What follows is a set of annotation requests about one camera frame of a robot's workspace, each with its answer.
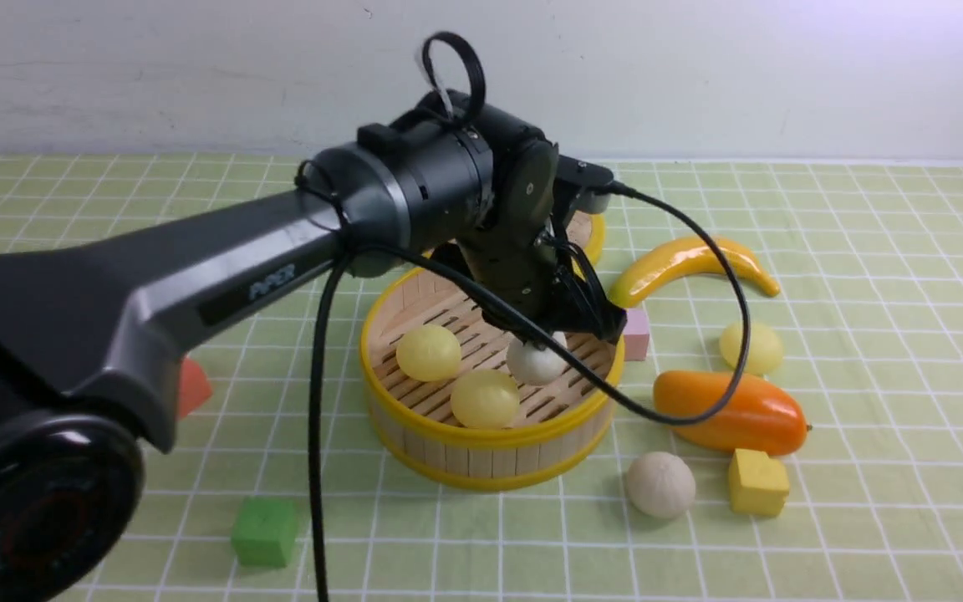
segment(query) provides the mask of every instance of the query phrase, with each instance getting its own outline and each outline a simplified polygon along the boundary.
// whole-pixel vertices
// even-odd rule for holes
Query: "bamboo steamer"
[[[567,232],[596,263],[604,220],[579,213]],[[474,369],[507,372],[511,335],[482,321],[482,312],[450,281],[424,270],[409,271],[387,288],[363,325],[359,355],[369,390],[369,414],[378,438],[409,468],[451,487],[506,491],[566,472],[603,440],[614,403],[576,370],[544,386],[520,385],[519,414],[500,431],[460,426],[451,415],[454,380],[419,382],[400,372],[396,343],[422,324],[440,324],[462,346],[459,374]],[[624,346],[573,334],[567,348],[611,385],[623,372]]]

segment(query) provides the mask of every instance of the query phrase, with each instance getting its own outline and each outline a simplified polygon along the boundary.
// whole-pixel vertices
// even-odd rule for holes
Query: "pink block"
[[[644,309],[627,309],[623,343],[628,362],[640,362],[649,355],[649,316]]]

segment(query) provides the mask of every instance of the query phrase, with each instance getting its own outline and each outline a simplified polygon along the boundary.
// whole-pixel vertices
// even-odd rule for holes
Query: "toy banana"
[[[756,285],[768,297],[779,294],[779,282],[761,267],[757,256],[744,244],[714,237],[738,278]],[[629,309],[662,285],[691,274],[723,274],[715,253],[696,236],[680,237],[659,245],[631,264],[608,291],[612,304]]]

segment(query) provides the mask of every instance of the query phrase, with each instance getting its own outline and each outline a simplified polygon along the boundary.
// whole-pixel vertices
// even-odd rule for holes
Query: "green checkered tablecloth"
[[[0,252],[62,247],[286,190],[297,160],[270,156],[0,156]],[[757,252],[783,286],[746,287],[754,319],[787,347],[772,380],[814,425],[783,458],[779,518],[726,506],[725,457],[620,412],[564,477],[503,495],[418,477],[383,451],[364,414],[353,349],[396,274],[344,282],[329,338],[324,448],[338,602],[963,601],[963,168],[856,164],[619,163],[712,233]],[[688,230],[613,199],[599,263],[610,282]],[[195,353],[215,397],[168,457],[148,453],[129,532],[63,602],[313,599],[309,533],[283,570],[234,564],[245,496],[292,499],[306,521],[306,382],[318,283]],[[719,369],[737,320],[725,282],[685,278],[645,302],[652,355],[623,389],[649,400],[662,370]],[[655,523],[620,476],[638,454],[685,458],[687,517]]]

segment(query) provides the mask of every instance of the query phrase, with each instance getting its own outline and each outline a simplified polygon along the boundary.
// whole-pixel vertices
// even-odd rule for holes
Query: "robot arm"
[[[605,207],[604,168],[452,91],[305,161],[294,190],[62,250],[0,255],[0,599],[47,599],[90,571],[142,489],[137,439],[169,452],[188,350],[328,270],[352,244],[421,253],[546,332],[615,340],[625,315],[573,273],[564,228]],[[355,256],[374,278],[398,259]],[[530,339],[486,306],[485,319]]]

